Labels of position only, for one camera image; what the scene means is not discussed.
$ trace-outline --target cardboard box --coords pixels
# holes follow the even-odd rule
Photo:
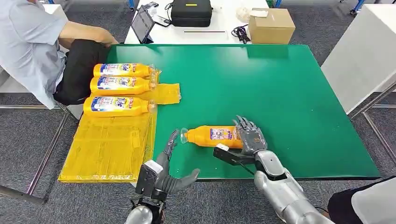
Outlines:
[[[250,16],[249,33],[252,43],[288,44],[296,26],[285,8],[253,8],[267,11],[267,17]]]

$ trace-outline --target bottle label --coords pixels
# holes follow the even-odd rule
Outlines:
[[[133,98],[95,97],[91,104],[92,111],[122,111],[132,108]]]
[[[126,87],[134,87],[136,78],[132,77],[99,77],[98,90],[116,90]]]
[[[226,128],[211,128],[211,139],[222,140],[222,139],[233,139],[233,134]]]
[[[131,70],[136,70],[136,64],[103,64],[100,67],[101,76],[116,76],[120,74],[127,74]]]

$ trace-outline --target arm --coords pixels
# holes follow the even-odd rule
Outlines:
[[[48,14],[28,1],[19,1],[10,10],[10,21],[18,36],[29,43],[53,45],[58,39],[69,48],[74,39],[92,40],[106,46],[117,44],[109,31]]]
[[[179,130],[171,134],[165,150],[158,155],[156,162],[149,160],[141,166],[135,189],[141,198],[134,203],[125,224],[164,223],[167,194],[176,193],[197,180],[199,169],[181,179],[169,175],[169,160],[178,134]]]
[[[257,171],[255,185],[266,196],[277,215],[287,224],[334,224],[321,215],[305,197],[303,188],[268,149],[260,130],[253,122],[238,116],[234,121],[244,154],[254,155]]]
[[[74,39],[72,39],[72,38],[58,38],[58,40],[59,40],[59,44],[62,47],[69,49],[69,50],[70,50],[71,44],[74,41]]]
[[[59,39],[84,39],[110,46],[118,44],[109,31],[101,27],[92,27],[76,22],[67,21],[59,34]]]

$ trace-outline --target man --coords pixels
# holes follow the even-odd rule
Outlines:
[[[0,4],[0,65],[49,109],[55,100],[82,103],[94,65],[105,62],[116,39],[103,28],[50,15],[36,0]]]

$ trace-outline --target tablet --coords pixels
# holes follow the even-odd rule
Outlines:
[[[132,21],[132,30],[140,43],[152,43],[153,40],[150,38],[150,31],[153,28],[155,22],[151,18],[149,12],[144,6],[141,6],[136,12],[136,16]]]

